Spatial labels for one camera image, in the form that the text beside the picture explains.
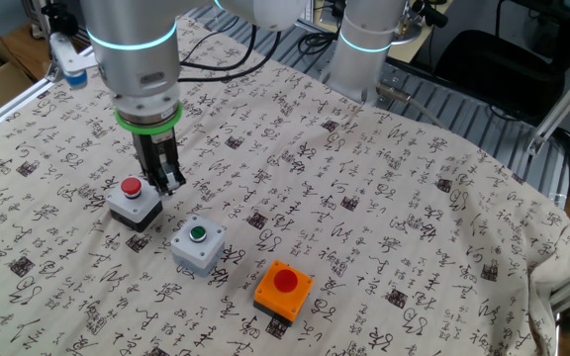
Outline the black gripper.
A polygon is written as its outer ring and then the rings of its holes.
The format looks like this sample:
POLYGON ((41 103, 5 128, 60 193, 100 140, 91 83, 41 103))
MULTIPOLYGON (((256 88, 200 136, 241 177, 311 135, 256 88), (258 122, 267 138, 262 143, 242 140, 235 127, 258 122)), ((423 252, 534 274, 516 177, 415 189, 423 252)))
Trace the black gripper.
POLYGON ((155 135, 133 134, 134 146, 142 172, 160 195, 174 193, 186 183, 179 170, 174 132, 155 135))

